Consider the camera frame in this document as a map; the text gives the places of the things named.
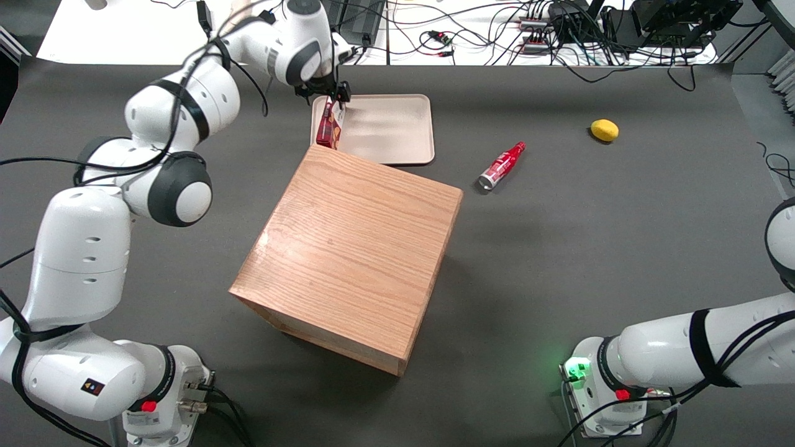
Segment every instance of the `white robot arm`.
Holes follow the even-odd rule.
[[[590,337],[577,344],[561,372],[580,420],[585,419],[586,437],[614,436],[641,421],[646,402],[636,399],[649,390],[700,383],[795,383],[794,215],[795,199],[783,202],[765,231],[770,261],[789,292],[647,321],[617,336]],[[761,334],[765,327],[769,332]],[[755,334],[758,339],[727,363],[738,351],[735,341],[748,341]],[[640,433],[639,425],[628,434]]]
[[[351,46],[332,36],[319,0],[288,0],[285,15],[282,31],[272,14],[244,19],[130,99],[130,138],[86,146],[79,159],[88,165],[76,173],[76,187],[57,193],[41,222],[21,310],[29,331],[12,318],[0,321],[0,379],[81,418],[123,414],[134,445],[190,442],[197,413],[206,409],[206,390],[197,388],[212,380],[199,356],[185,346],[110,342],[89,323],[121,300],[134,216],[186,227],[209,209],[210,177],[193,150],[238,114],[230,60],[305,95],[339,94],[332,73]]]

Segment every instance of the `lemon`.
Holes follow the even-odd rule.
[[[603,142],[611,142],[619,137],[619,127],[609,119],[597,119],[591,124],[591,133]]]

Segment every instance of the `gray mat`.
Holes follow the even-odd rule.
[[[29,60],[0,126],[2,156],[74,157],[96,135],[126,135],[125,101],[172,70]],[[112,340],[194,347],[246,408],[259,445],[554,446],[568,429],[557,363],[579,340],[783,291],[762,240],[778,194],[725,67],[698,68],[694,93],[653,68],[593,85],[563,68],[342,73],[355,93],[429,96],[436,160],[406,170],[465,191],[405,377],[283,335],[227,293],[306,150],[311,114],[274,85],[263,119],[237,73],[240,116],[199,147],[211,211],[187,229],[139,220],[122,304],[92,325]],[[673,74],[689,82],[688,72]],[[619,140],[589,137],[599,118],[618,123]],[[528,145],[519,166],[494,193],[475,193],[472,181],[519,140]],[[49,163],[2,168],[3,258],[33,244],[71,174]],[[0,273],[20,304],[29,270],[26,258]],[[673,445],[788,445],[790,391],[708,390],[681,410]],[[0,444],[81,445],[11,386],[0,386],[0,401]],[[211,415],[194,443],[209,445],[237,445]]]

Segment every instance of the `wooden box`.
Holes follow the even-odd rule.
[[[403,375],[462,195],[312,146],[230,292],[281,331]]]

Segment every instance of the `tray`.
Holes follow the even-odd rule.
[[[310,144],[326,97],[312,104]],[[425,165],[433,160],[431,101],[425,95],[353,95],[345,111],[339,151],[382,165]]]

